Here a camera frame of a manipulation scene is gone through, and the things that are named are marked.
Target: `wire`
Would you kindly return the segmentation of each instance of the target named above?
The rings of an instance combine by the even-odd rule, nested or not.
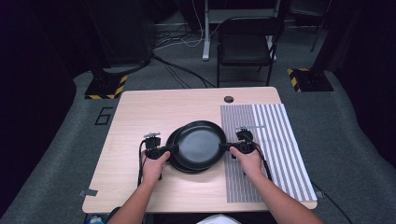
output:
[[[350,223],[353,224],[352,220],[349,218],[349,216],[347,215],[346,212],[344,212],[344,210],[329,196],[329,194],[327,194],[321,187],[319,187],[314,181],[312,181],[311,179],[311,183],[312,185],[314,185],[317,189],[319,189],[323,195],[328,198],[330,200],[330,202],[332,202],[332,204],[334,204],[334,206],[343,214],[343,216],[346,218],[346,220]]]
[[[159,47],[159,48],[156,48],[155,50],[158,50],[158,49],[163,49],[163,48],[166,48],[166,47],[170,47],[170,46],[174,46],[174,45],[179,45],[179,44],[186,44],[186,43],[193,43],[193,42],[198,42],[198,41],[202,41],[203,39],[199,39],[199,40],[192,40],[192,41],[185,41],[185,42],[180,42],[180,43],[173,43],[173,44],[168,44],[168,45],[165,45],[165,46],[162,46],[162,47]]]
[[[137,177],[137,186],[138,187],[142,183],[142,176],[143,176],[143,165],[144,165],[144,163],[142,163],[142,146],[143,146],[144,143],[146,143],[146,140],[143,140],[140,143],[140,146],[139,146],[139,175]]]
[[[107,71],[104,71],[105,74],[110,75],[110,76],[126,76],[126,75],[130,75],[132,73],[135,73],[137,71],[139,71],[140,69],[146,67],[149,64],[149,60],[148,61],[144,61],[142,62],[138,67],[136,68],[131,68],[122,72],[118,72],[118,73],[110,73]]]
[[[255,143],[252,139],[250,139],[246,134],[244,134],[244,133],[240,133],[240,134],[244,135],[244,137],[246,137],[246,139],[255,146],[254,148],[256,149],[256,151],[259,152],[260,157],[262,158],[262,164],[264,165],[265,172],[267,173],[268,179],[273,181],[270,167],[268,166],[267,160],[264,158],[264,154],[262,153],[262,148],[259,146],[259,144]]]
[[[198,77],[198,78],[204,83],[204,85],[205,85],[206,88],[207,88],[206,83],[208,83],[210,86],[212,86],[212,87],[215,88],[215,86],[214,86],[212,83],[210,83],[208,80],[206,80],[205,78],[199,76],[198,74],[192,72],[191,70],[189,70],[189,69],[187,69],[187,68],[181,67],[181,66],[176,65],[176,64],[173,64],[173,63],[169,63],[169,62],[163,60],[162,58],[158,57],[158,56],[155,55],[155,54],[152,54],[151,57],[152,57],[154,60],[157,60],[158,62],[166,63],[167,65],[169,65],[169,66],[171,66],[171,67],[177,68],[177,69],[182,70],[182,71],[184,71],[184,72],[190,73],[190,74],[192,74],[192,75],[195,76],[195,77]]]
[[[180,27],[178,27],[175,31],[172,31],[172,32],[179,32],[178,29],[179,29]],[[166,45],[172,43],[172,41],[175,41],[175,40],[182,40],[184,37],[186,37],[186,39],[192,37],[192,33],[189,33],[187,30],[184,32],[183,35],[171,36],[170,34],[171,34],[170,31],[160,31],[160,32],[157,34],[157,38],[160,38],[160,40],[157,41],[157,44],[155,45],[155,48],[165,47]]]
[[[180,86],[181,86],[183,89],[186,89],[186,88],[183,86],[182,83],[184,83],[184,85],[186,85],[188,88],[191,88],[191,86],[189,86],[189,84],[187,84],[186,82],[184,82],[183,79],[181,79],[181,78],[177,75],[177,73],[176,73],[168,64],[164,63],[163,66],[165,66],[166,70],[168,70],[168,72],[172,75],[172,77],[174,78],[174,80],[175,80],[178,84],[180,84]]]
[[[204,37],[204,32],[203,32],[203,30],[202,30],[202,24],[201,24],[201,21],[199,20],[199,17],[198,17],[198,14],[197,14],[197,10],[195,9],[194,0],[191,0],[191,3],[192,3],[192,7],[194,8],[195,17],[196,17],[197,20],[198,20],[199,28],[200,28],[200,31],[201,31],[201,38],[199,39],[198,43],[196,43],[195,45],[188,45],[188,43],[187,43],[186,41],[184,41],[184,39],[181,39],[181,40],[182,40],[182,41],[184,42],[184,44],[186,44],[188,47],[193,48],[193,47],[197,47],[197,46],[201,43],[201,41],[203,40],[203,37]]]

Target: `forearm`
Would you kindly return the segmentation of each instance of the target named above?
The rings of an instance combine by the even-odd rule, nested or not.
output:
[[[277,223],[323,223],[312,211],[278,188],[263,175],[251,182],[259,191]]]
[[[154,187],[155,184],[153,185],[143,182],[114,215],[114,217],[108,221],[108,224],[141,224]]]

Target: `black and white striped mat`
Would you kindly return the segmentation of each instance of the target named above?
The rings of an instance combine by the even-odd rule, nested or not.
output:
[[[237,128],[246,126],[253,133],[253,141],[262,148],[274,183],[297,201],[317,199],[284,105],[222,105],[220,111],[227,142],[237,142]],[[232,159],[230,152],[224,155],[227,202],[261,202],[260,194],[243,175],[239,161]]]

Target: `black frying pan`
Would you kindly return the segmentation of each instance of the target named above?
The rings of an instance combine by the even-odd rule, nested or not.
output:
[[[168,140],[166,140],[166,145],[173,145],[174,143],[174,139],[176,134],[178,133],[178,131],[180,130],[180,128],[176,129],[174,132],[171,133],[171,135],[169,135]],[[206,169],[202,169],[202,170],[192,170],[190,168],[184,167],[183,165],[181,165],[175,158],[174,154],[171,154],[171,156],[169,157],[169,163],[177,170],[183,172],[183,173],[187,173],[187,174],[197,174],[200,173]]]
[[[204,170],[221,159],[224,151],[219,144],[226,143],[224,131],[215,123],[198,120],[181,127],[174,138],[179,152],[174,156],[183,167]]]

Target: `yellow and black warning tape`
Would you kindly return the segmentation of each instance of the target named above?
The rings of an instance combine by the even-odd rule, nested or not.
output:
[[[297,78],[294,75],[294,71],[296,71],[296,70],[297,71],[309,71],[309,69],[307,69],[307,68],[298,68],[298,69],[296,69],[296,68],[290,69],[289,68],[288,69],[288,74],[289,74],[289,77],[291,80],[291,85],[293,86],[295,91],[301,91],[300,86],[298,85],[298,82],[297,82]]]
[[[92,99],[92,100],[105,100],[105,99],[116,99],[120,96],[122,93],[123,87],[125,85],[126,79],[128,76],[124,76],[120,80],[120,85],[117,87],[117,90],[114,94],[109,94],[109,95],[85,95],[85,99]]]

